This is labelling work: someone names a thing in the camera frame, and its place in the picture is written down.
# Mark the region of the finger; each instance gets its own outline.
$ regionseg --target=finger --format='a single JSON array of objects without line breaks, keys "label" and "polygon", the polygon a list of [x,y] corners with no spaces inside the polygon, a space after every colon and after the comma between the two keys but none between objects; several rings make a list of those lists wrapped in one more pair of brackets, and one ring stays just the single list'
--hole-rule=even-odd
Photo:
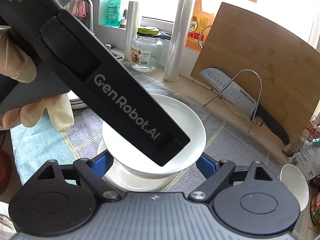
[{"label": "finger", "polygon": [[44,100],[40,100],[38,102],[31,103],[22,107],[20,111],[20,118],[22,124],[25,127],[35,126],[38,123],[41,115],[43,114],[44,109]]},{"label": "finger", "polygon": [[15,108],[4,114],[2,124],[5,129],[11,129],[21,124],[20,110],[21,108]]},{"label": "finger", "polygon": [[67,94],[45,99],[52,125],[59,132],[67,132],[74,124],[73,112]]},{"label": "finger", "polygon": [[0,114],[0,130],[6,130],[2,124],[3,114]]},{"label": "finger", "polygon": [[36,66],[22,49],[9,40],[7,32],[0,30],[0,74],[30,83],[36,78]]}]

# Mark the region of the green soap bottle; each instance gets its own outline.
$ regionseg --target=green soap bottle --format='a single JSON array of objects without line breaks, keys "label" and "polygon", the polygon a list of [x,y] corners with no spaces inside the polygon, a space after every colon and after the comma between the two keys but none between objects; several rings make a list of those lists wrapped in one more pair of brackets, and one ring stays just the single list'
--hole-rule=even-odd
[{"label": "green soap bottle", "polygon": [[106,25],[111,27],[119,27],[123,12],[128,8],[127,0],[109,0]]}]

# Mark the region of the barcode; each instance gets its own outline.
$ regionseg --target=barcode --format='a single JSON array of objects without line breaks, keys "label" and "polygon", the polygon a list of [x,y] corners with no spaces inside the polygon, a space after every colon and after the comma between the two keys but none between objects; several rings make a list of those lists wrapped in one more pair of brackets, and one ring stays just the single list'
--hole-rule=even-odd
[{"label": "barcode", "polygon": [[297,157],[296,157],[296,156],[292,157],[291,163],[292,163],[293,165],[297,165],[297,164],[298,164],[298,161],[297,161]]},{"label": "barcode", "polygon": [[314,174],[313,174],[313,171],[309,171],[308,174],[309,174],[310,178],[312,178],[313,175],[314,175]]}]

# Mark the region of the knife handle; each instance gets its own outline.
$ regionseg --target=knife handle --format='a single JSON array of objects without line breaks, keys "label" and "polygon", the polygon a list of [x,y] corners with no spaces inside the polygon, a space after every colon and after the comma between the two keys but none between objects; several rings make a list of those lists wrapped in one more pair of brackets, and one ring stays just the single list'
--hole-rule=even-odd
[{"label": "knife handle", "polygon": [[258,105],[256,116],[259,116],[263,119],[266,126],[271,130],[271,132],[273,132],[282,140],[284,145],[290,143],[289,136],[282,125],[260,104]]}]

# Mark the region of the pink cloth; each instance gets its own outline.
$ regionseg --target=pink cloth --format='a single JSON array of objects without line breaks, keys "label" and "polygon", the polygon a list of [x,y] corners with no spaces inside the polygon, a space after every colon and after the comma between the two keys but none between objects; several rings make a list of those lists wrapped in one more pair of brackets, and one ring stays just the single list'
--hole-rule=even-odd
[{"label": "pink cloth", "polygon": [[76,18],[83,18],[86,16],[85,13],[85,2],[81,0],[71,0],[65,9],[73,14]]}]

